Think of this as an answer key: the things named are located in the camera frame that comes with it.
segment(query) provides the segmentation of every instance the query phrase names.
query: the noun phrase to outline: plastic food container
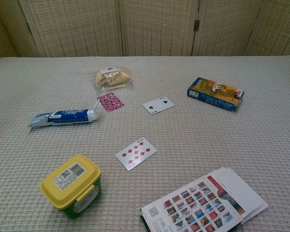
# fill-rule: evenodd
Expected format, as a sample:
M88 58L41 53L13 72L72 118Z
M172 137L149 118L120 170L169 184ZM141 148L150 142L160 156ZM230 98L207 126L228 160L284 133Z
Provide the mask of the plastic food container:
M101 194L101 170L83 155L76 155L40 183L51 204L70 218L78 217Z

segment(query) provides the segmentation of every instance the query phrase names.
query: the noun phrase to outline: blue toothpaste tube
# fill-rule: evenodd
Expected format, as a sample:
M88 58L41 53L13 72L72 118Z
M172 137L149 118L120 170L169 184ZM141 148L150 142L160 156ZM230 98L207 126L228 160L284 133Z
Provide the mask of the blue toothpaste tube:
M92 122L98 119L99 115L97 109L100 106L98 101L92 110L64 110L54 111L50 113L39 114L34 117L28 124L29 127L46 127L46 126L59 126L74 123Z

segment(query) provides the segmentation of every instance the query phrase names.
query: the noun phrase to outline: plastic bag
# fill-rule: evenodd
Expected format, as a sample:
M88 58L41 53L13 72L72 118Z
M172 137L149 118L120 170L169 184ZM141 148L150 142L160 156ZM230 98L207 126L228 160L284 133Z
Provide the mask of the plastic bag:
M125 67L108 67L94 72L93 82L98 89L125 87L132 79L130 70Z

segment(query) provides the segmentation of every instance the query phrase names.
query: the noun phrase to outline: bed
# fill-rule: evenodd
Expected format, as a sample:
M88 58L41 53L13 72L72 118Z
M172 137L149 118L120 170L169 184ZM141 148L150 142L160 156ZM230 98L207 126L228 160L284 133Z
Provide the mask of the bed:
M131 70L132 85L97 90L95 70ZM245 91L230 112L187 96L197 77ZM115 93L125 104L88 124L30 129L42 112L91 108ZM151 116L142 104L176 106ZM158 152L131 171L115 154L145 137ZM102 195L77 219L56 210L39 183L76 154L102 171ZM290 56L0 58L0 231L146 231L140 208L220 167L236 171L269 208L239 232L290 231Z

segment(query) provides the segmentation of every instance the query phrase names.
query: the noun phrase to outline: stack of papers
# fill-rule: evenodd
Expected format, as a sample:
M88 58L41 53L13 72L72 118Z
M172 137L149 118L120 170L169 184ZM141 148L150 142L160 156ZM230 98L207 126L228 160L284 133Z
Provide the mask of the stack of papers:
M151 232L226 232L268 204L231 168L220 168L141 208Z

